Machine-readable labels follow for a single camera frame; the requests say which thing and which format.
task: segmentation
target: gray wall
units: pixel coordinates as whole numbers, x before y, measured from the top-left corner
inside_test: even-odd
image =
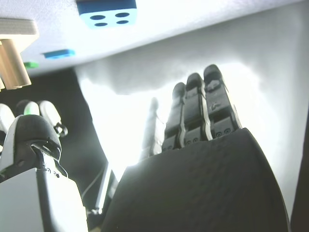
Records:
[[[308,12],[309,1],[281,7],[136,48],[76,71],[80,80],[131,94],[202,73],[212,63],[246,67],[257,78],[256,93],[246,91],[253,80],[237,83],[237,70],[230,69],[225,79],[234,85],[239,104],[244,100],[240,111],[251,112],[243,116],[244,126],[264,150],[290,216],[309,105]]]

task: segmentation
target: wooden block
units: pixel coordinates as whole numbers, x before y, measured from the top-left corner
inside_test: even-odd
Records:
[[[20,53],[38,37],[34,21],[0,18],[0,74],[7,89],[31,85]]]

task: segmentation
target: cable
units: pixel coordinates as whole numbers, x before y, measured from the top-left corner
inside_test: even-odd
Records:
[[[81,194],[82,200],[84,199],[84,196],[86,195],[86,193],[89,191],[89,189],[91,189],[91,187],[94,185],[94,183],[98,180],[98,178],[103,174],[105,169],[105,166],[103,166],[101,168],[101,170],[99,171],[98,175],[93,179],[93,181],[90,183],[90,185],[83,191],[83,193]]]

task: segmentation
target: green block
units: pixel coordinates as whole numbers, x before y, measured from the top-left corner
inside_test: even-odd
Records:
[[[36,62],[25,62],[24,63],[26,69],[35,69],[38,68],[39,64]]]

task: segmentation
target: blue block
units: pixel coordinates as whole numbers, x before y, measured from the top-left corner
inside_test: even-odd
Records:
[[[79,1],[77,8],[91,29],[133,25],[137,17],[135,0]]]
[[[47,52],[43,54],[46,59],[62,59],[66,57],[73,57],[75,56],[74,50],[64,49],[54,52]]]

